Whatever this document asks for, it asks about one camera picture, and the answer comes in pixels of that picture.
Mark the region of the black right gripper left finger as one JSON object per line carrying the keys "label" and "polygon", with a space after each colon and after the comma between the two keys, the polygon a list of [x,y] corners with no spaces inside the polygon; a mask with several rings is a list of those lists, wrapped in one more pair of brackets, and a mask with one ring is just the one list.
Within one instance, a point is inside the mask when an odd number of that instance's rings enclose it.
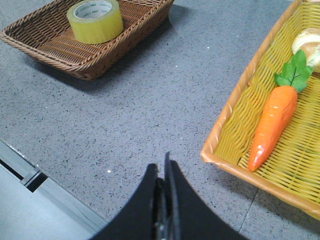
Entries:
{"label": "black right gripper left finger", "polygon": [[126,205],[93,240],[159,240],[164,221],[163,180],[152,163]]}

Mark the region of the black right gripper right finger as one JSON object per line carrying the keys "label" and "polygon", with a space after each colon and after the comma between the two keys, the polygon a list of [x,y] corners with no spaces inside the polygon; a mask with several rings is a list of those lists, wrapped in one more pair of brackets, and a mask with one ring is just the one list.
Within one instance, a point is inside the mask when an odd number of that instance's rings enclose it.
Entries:
{"label": "black right gripper right finger", "polygon": [[168,240],[246,239],[204,203],[169,152],[164,160],[164,192]]}

